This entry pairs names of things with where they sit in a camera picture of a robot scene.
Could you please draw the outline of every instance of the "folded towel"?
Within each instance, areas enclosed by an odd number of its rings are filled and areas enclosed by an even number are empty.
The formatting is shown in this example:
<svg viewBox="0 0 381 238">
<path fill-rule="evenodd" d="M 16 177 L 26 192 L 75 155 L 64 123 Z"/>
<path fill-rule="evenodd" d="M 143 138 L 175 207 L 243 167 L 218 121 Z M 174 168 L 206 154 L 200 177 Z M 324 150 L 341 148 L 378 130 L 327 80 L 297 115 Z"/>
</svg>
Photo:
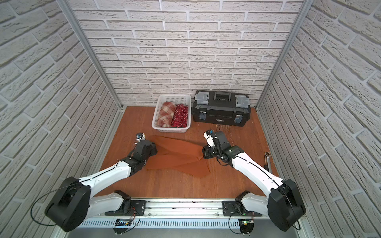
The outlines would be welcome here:
<svg viewBox="0 0 381 238">
<path fill-rule="evenodd" d="M 173 118 L 176 105 L 173 102 L 165 102 L 162 105 L 162 109 L 159 112 L 159 118 L 157 119 L 157 127 L 171 127 L 171 121 Z"/>
<path fill-rule="evenodd" d="M 188 123 L 188 106 L 184 107 L 184 112 L 182 114 L 182 119 L 181 119 L 181 127 L 187 127 Z"/>
<path fill-rule="evenodd" d="M 184 113 L 184 104 L 178 104 L 176 106 L 176 111 L 174 112 L 173 119 L 171 122 L 171 127 L 182 127 L 181 120 Z"/>
</svg>

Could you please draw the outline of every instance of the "brick wall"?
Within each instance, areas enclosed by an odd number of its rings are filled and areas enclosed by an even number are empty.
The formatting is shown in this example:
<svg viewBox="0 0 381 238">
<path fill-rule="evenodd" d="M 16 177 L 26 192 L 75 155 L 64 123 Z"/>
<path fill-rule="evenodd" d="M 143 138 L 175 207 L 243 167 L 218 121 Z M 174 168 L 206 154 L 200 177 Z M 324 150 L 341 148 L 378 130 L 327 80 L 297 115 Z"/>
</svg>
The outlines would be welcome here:
<svg viewBox="0 0 381 238">
<path fill-rule="evenodd" d="M 380 6 L 315 0 L 258 110 L 316 237 L 381 234 Z"/>
<path fill-rule="evenodd" d="M 70 3 L 124 105 L 218 89 L 255 106 L 302 2 Z"/>
<path fill-rule="evenodd" d="M 0 236 L 42 237 L 30 206 L 89 171 L 117 108 L 55 1 L 2 2 Z"/>
</svg>

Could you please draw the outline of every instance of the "aluminum frame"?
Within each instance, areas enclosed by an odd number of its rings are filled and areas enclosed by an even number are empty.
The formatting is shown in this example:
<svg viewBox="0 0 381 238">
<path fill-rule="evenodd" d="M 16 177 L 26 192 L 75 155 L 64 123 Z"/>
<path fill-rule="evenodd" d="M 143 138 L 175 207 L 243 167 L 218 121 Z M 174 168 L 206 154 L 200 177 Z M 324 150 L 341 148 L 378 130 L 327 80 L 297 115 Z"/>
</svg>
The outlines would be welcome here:
<svg viewBox="0 0 381 238">
<path fill-rule="evenodd" d="M 92 217 L 81 223 L 78 228 L 126 228 L 126 226 L 115 226 L 118 218 L 110 217 Z M 135 228 L 171 228 L 171 229 L 239 229 L 239 221 L 237 218 L 225 217 L 224 219 L 211 219 L 211 218 L 146 218 L 141 217 L 140 221 L 136 219 L 132 222 L 130 227 Z"/>
<path fill-rule="evenodd" d="M 131 198 L 131 200 L 146 200 L 145 218 L 198 218 L 225 219 L 222 201 L 234 199 L 200 199 L 200 198 Z M 93 218 L 128 218 L 130 216 L 104 216 L 100 214 Z M 232 218 L 247 218 L 247 216 L 232 216 Z M 255 219 L 270 219 L 268 216 Z"/>
<path fill-rule="evenodd" d="M 104 85 L 111 94 L 112 99 L 119 109 L 123 108 L 122 102 L 120 101 L 115 89 L 113 88 L 110 79 L 108 78 L 106 71 L 104 70 L 101 62 L 99 61 L 93 47 L 90 44 L 89 39 L 87 38 L 85 31 L 82 29 L 81 24 L 79 23 L 77 17 L 75 16 L 74 10 L 71 8 L 68 0 L 57 0 L 58 5 L 61 7 L 62 12 L 66 16 L 68 22 L 73 28 L 74 33 L 77 35 L 79 42 L 82 44 L 87 55 L 89 56 L 91 62 L 93 63 L 95 69 L 98 71 Z"/>
<path fill-rule="evenodd" d="M 277 61 L 275 62 L 274 68 L 272 68 L 271 74 L 269 76 L 269 79 L 266 82 L 266 85 L 264 86 L 264 89 L 258 99 L 257 105 L 255 106 L 256 111 L 258 111 L 258 108 L 263 103 L 264 98 L 267 95 L 267 91 L 270 88 L 270 85 L 272 81 L 275 78 L 275 75 L 277 74 L 278 70 L 280 69 L 281 64 L 283 63 L 284 59 L 287 56 L 288 50 L 291 48 L 292 43 L 294 42 L 296 35 L 299 32 L 299 29 L 301 28 L 304 19 L 306 18 L 306 15 L 311 8 L 312 3 L 314 0 L 304 0 L 303 4 L 300 7 L 299 13 L 296 16 L 295 22 L 292 25 L 292 28 L 290 30 L 290 33 L 287 36 L 286 42 L 283 45 L 282 50 L 280 51 L 280 54 L 277 58 Z"/>
</svg>

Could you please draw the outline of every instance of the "metal bracket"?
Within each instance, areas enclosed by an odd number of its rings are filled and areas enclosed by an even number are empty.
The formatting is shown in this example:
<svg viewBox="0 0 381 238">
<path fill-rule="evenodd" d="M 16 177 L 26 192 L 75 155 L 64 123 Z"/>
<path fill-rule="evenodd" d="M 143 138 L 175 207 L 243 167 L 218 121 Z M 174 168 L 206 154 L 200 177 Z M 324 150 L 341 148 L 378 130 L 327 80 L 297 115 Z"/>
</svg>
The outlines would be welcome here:
<svg viewBox="0 0 381 238">
<path fill-rule="evenodd" d="M 144 216 L 144 211 L 146 210 L 146 200 L 130 200 L 130 210 L 128 213 L 125 213 L 124 211 L 109 211 L 105 212 L 105 216 L 131 216 L 134 214 L 134 210 L 132 207 L 135 208 L 135 210 L 140 214 L 140 216 Z"/>
<path fill-rule="evenodd" d="M 245 216 L 245 217 L 251 217 L 252 214 L 251 212 L 246 213 L 246 214 L 238 214 L 235 207 L 234 207 L 235 201 L 222 201 L 222 209 L 224 211 L 224 216 L 225 217 L 230 217 L 230 216 Z M 254 212 L 255 217 L 261 217 L 262 214 Z"/>
</svg>

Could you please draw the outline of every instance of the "black cable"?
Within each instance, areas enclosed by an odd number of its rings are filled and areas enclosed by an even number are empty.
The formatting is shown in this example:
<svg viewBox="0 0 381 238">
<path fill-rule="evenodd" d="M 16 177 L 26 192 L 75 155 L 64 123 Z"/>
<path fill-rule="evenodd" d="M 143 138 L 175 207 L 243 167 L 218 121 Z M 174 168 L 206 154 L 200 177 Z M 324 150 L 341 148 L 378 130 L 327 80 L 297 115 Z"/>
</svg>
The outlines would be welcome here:
<svg viewBox="0 0 381 238">
<path fill-rule="evenodd" d="M 296 213 L 295 213 L 295 211 L 294 211 L 294 208 L 292 207 L 292 204 L 291 204 L 291 202 L 290 202 L 290 200 L 289 200 L 289 198 L 287 197 L 287 195 L 286 195 L 286 193 L 285 193 L 285 191 L 283 190 L 283 188 L 281 187 L 281 186 L 279 186 L 279 184 L 277 184 L 277 182 L 275 182 L 275 180 L 272 178 L 272 177 L 270 177 L 266 172 L 264 172 L 263 170 L 261 170 L 258 166 L 256 166 L 255 164 L 253 164 L 252 162 L 249 162 L 250 164 L 252 164 L 252 165 L 254 165 L 255 167 L 257 167 L 260 171 L 262 171 L 265 175 L 267 175 L 267 177 L 269 177 L 269 179 L 271 179 L 280 189 L 281 189 L 281 191 L 282 191 L 282 193 L 284 194 L 284 196 L 287 198 L 287 201 L 288 201 L 288 203 L 290 204 L 290 206 L 291 206 L 291 209 L 292 209 L 292 212 L 294 213 L 294 215 L 296 215 Z M 301 230 L 301 227 L 300 227 L 300 223 L 299 223 L 299 220 L 297 220 L 297 222 L 298 222 L 298 225 L 299 225 L 299 229 L 298 228 L 296 228 L 295 226 L 294 226 L 294 224 L 292 225 L 296 230 Z"/>
<path fill-rule="evenodd" d="M 295 225 L 292 225 L 292 227 L 294 227 L 296 230 L 301 230 L 302 228 L 300 227 L 300 223 L 299 223 L 299 220 L 298 220 L 298 225 L 299 225 L 299 229 L 298 229 L 298 228 L 296 228 L 296 226 L 295 226 Z"/>
<path fill-rule="evenodd" d="M 71 185 L 68 185 L 68 186 L 65 186 L 65 187 L 62 187 L 62 188 L 67 188 L 67 187 L 70 187 L 70 186 L 74 186 L 74 185 L 76 185 L 76 184 L 80 184 L 80 183 L 82 183 L 82 182 L 84 182 L 84 181 L 81 181 L 81 182 L 78 181 L 78 182 L 75 183 L 75 184 L 71 184 Z M 44 225 L 44 226 L 47 226 L 47 227 L 56 225 L 56 224 L 51 224 L 51 225 L 50 225 L 50 224 L 43 224 L 43 223 L 37 221 L 37 220 L 34 219 L 34 217 L 33 217 L 33 212 L 32 212 L 32 210 L 33 210 L 34 205 L 36 205 L 36 203 L 37 203 L 41 198 L 43 198 L 43 197 L 45 197 L 46 195 L 49 195 L 50 193 L 53 193 L 53 192 L 55 192 L 55 191 L 57 191 L 57 190 L 60 190 L 60 189 L 62 189 L 62 188 L 58 188 L 58 189 L 55 189 L 55 190 L 53 190 L 53 191 L 50 191 L 50 192 L 48 192 L 48 193 L 42 195 L 41 197 L 39 197 L 36 201 L 34 201 L 33 205 L 30 207 L 30 217 L 32 218 L 32 220 L 33 220 L 35 223 L 40 224 L 40 225 Z"/>
<path fill-rule="evenodd" d="M 135 151 L 135 148 L 136 148 L 136 145 L 134 146 L 134 148 L 128 153 L 127 157 L 130 157 L 132 155 L 132 153 Z"/>
<path fill-rule="evenodd" d="M 216 157 L 216 159 L 217 159 L 217 162 L 220 164 L 220 165 L 222 165 L 222 166 L 228 166 L 229 164 L 225 164 L 225 165 L 223 165 L 223 164 L 221 164 L 221 162 L 219 161 L 219 159 Z"/>
<path fill-rule="evenodd" d="M 229 226 L 229 229 L 231 232 L 233 232 L 234 234 L 237 234 L 237 235 L 243 235 L 243 233 L 237 233 L 237 232 L 234 232 L 231 228 L 230 228 L 230 218 L 234 215 L 234 214 L 237 214 L 237 212 L 233 213 L 230 217 L 229 217 L 229 220 L 227 221 L 227 224 Z"/>
<path fill-rule="evenodd" d="M 139 222 L 140 222 L 140 213 L 139 213 L 137 210 L 135 210 L 135 211 L 136 211 L 136 213 L 139 215 L 139 220 L 138 220 L 138 222 L 136 223 L 136 225 L 134 225 L 133 228 L 131 228 L 131 229 L 125 231 L 125 232 L 122 232 L 121 234 L 124 234 L 124 233 L 126 233 L 126 232 L 129 232 L 130 230 L 134 229 L 134 228 L 139 224 Z"/>
</svg>

